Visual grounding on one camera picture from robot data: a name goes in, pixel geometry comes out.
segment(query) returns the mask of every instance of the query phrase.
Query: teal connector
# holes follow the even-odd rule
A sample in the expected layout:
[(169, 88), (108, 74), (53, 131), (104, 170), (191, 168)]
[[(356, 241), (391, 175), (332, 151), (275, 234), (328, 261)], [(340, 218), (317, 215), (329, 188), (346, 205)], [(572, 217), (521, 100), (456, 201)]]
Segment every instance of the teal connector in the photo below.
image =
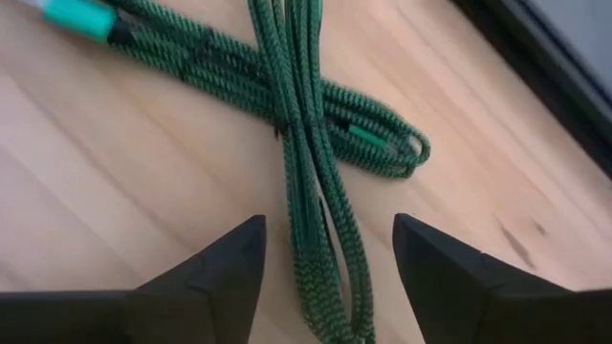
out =
[(46, 0), (42, 10), (50, 22), (101, 43), (118, 19), (110, 7), (89, 0)]

